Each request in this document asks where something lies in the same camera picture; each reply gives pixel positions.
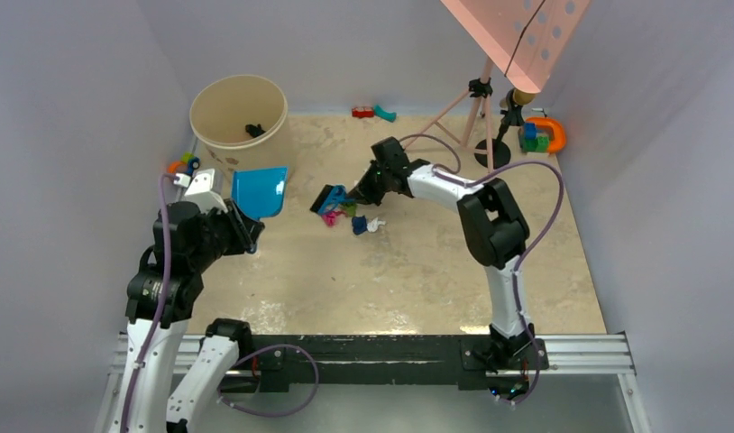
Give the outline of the blue dustpan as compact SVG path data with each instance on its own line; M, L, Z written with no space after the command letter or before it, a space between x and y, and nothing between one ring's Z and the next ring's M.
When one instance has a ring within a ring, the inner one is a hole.
M232 178L231 197L253 220L277 216L284 207L288 168L271 167L237 170Z

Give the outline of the blue hand brush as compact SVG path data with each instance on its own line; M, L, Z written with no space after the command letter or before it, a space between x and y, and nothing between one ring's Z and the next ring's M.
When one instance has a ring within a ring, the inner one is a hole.
M342 203L348 203L348 192L344 185L325 184L309 210L317 215L335 211Z

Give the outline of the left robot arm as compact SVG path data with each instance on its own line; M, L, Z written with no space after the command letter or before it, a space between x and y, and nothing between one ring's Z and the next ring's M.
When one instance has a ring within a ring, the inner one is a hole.
M197 204L168 204L153 224L155 243L127 287L127 352L112 432L194 432L229 369L253 357L247 323L217 319L197 360L178 385L173 374L203 273L224 256L254 253L263 222L230 198L207 212Z

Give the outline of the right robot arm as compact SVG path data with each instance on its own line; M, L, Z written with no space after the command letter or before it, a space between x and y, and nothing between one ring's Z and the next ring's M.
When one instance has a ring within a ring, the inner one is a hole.
M489 342L471 355L492 371L546 368L546 350L536 337L520 282L530 229L507 183L466 180L430 161L411 160L394 137L374 144L372 153L348 198L378 206L386 194L396 193L437 203L460 219L467 250L484 269L491 298Z

